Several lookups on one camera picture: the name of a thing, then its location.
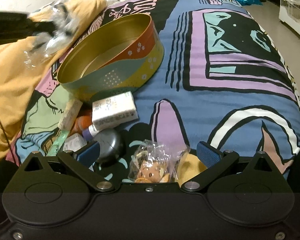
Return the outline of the clear bag with dark item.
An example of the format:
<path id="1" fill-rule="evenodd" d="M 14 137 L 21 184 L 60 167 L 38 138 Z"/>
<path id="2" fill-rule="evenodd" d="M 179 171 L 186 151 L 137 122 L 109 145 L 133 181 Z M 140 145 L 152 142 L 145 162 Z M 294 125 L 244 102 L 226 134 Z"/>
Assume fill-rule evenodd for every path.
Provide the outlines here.
<path id="1" fill-rule="evenodd" d="M 25 66 L 33 68 L 43 64 L 59 50 L 70 44 L 79 19 L 66 5 L 70 0 L 57 0 L 46 6 L 47 16 L 34 23 L 34 41 L 24 51 Z"/>

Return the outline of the white tube purple cap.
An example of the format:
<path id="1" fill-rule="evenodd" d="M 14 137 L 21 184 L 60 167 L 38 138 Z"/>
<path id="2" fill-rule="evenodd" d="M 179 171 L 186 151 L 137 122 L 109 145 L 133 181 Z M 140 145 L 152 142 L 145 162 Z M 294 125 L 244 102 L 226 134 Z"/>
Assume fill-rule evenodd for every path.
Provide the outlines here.
<path id="1" fill-rule="evenodd" d="M 82 131 L 82 136 L 86 141 L 92 141 L 93 138 L 99 133 L 99 130 L 91 124 L 87 129 Z"/>

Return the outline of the orange tube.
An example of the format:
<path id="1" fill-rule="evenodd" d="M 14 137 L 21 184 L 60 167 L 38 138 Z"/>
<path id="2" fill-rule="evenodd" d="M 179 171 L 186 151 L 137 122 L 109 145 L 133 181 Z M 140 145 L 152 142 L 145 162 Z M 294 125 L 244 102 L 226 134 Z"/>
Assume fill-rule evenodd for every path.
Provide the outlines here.
<path id="1" fill-rule="evenodd" d="M 73 135 L 78 133 L 82 135 L 82 132 L 92 124 L 92 110 L 82 110 L 79 112 L 75 123 L 69 133 Z"/>

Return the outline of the bagged crochet doll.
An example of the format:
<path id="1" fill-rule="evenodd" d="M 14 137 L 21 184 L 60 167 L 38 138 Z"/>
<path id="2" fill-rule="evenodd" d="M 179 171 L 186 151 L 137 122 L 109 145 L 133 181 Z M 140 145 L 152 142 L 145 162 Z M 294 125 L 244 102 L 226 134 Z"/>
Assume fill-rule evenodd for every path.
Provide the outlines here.
<path id="1" fill-rule="evenodd" d="M 135 183 L 177 182 L 178 168 L 189 153 L 189 146 L 184 144 L 165 145 L 144 140 L 132 155 L 128 179 Z"/>

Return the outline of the colourful cartoon print blanket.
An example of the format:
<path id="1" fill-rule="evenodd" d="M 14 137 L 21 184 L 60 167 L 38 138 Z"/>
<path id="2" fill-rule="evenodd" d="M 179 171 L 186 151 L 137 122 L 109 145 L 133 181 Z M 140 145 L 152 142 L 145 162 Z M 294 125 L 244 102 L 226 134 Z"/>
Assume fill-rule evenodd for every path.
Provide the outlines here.
<path id="1" fill-rule="evenodd" d="M 206 168 L 196 151 L 204 141 L 243 157 L 267 152 L 288 176 L 300 152 L 300 99 L 282 55 L 249 12 L 234 0 L 125 0 L 104 9 L 86 37 L 137 13 L 153 18 L 164 58 L 134 93 L 138 120 L 119 127 L 122 157 L 94 169 L 126 182 L 142 141 L 184 144 L 191 149 L 180 170 L 185 181 Z"/>

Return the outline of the dark grey round case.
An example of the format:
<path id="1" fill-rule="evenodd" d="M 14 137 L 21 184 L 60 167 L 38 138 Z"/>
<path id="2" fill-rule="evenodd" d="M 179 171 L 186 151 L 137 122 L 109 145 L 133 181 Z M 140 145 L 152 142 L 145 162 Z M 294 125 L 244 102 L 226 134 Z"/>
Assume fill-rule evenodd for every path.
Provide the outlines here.
<path id="1" fill-rule="evenodd" d="M 113 128 L 106 128 L 100 131 L 95 137 L 94 141 L 99 143 L 100 152 L 98 154 L 97 162 L 102 163 L 109 159 L 117 159 L 122 148 L 121 135 Z"/>

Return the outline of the white cardboard box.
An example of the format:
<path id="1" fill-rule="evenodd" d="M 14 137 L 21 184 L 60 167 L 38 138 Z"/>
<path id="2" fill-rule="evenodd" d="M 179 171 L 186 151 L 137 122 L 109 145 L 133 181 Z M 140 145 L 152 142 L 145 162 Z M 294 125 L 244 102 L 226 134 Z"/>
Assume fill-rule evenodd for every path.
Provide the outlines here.
<path id="1" fill-rule="evenodd" d="M 126 92 L 93 102 L 92 122 L 99 131 L 139 118 L 133 94 Z"/>

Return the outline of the yellow fleece blanket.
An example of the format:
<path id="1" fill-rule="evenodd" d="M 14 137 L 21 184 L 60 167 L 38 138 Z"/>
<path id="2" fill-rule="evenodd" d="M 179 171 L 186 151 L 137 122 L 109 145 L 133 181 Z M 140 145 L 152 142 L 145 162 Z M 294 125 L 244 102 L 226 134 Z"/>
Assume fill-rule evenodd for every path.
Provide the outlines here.
<path id="1" fill-rule="evenodd" d="M 69 45 L 42 65 L 25 65 L 34 38 L 0 46 L 0 161 L 17 165 L 32 151 L 47 153 L 59 134 L 58 123 L 70 94 L 56 80 L 58 68 L 77 40 L 106 8 L 106 0 L 69 0 L 78 29 Z"/>

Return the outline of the clear box of floss picks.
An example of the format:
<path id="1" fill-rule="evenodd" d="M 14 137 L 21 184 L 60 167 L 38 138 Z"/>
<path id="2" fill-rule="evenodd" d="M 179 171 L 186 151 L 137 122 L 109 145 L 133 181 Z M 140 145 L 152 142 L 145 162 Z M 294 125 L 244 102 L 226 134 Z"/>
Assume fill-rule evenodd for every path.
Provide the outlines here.
<path id="1" fill-rule="evenodd" d="M 78 151 L 87 144 L 87 141 L 78 133 L 75 133 L 68 137 L 63 145 L 63 151 Z"/>

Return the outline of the round colourful metal tin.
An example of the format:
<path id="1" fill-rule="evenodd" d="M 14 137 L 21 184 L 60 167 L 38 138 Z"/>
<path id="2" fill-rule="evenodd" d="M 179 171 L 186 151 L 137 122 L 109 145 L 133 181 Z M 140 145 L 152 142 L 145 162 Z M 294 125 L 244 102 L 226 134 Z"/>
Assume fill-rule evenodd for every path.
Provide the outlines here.
<path id="1" fill-rule="evenodd" d="M 133 14 L 113 20 L 87 36 L 58 69 L 59 84 L 82 102 L 141 88 L 164 58 L 153 18 Z"/>

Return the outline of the green foil sachet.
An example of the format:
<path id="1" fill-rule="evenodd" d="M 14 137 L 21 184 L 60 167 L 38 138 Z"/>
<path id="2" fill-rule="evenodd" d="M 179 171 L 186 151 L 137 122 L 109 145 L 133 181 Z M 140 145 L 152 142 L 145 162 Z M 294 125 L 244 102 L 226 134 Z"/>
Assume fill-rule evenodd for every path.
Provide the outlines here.
<path id="1" fill-rule="evenodd" d="M 64 142 L 66 141 L 69 133 L 70 133 L 69 131 L 60 130 L 60 133 L 58 134 L 57 138 L 53 142 L 52 146 L 50 147 L 46 155 L 47 157 L 57 155 L 57 153 L 62 149 Z"/>

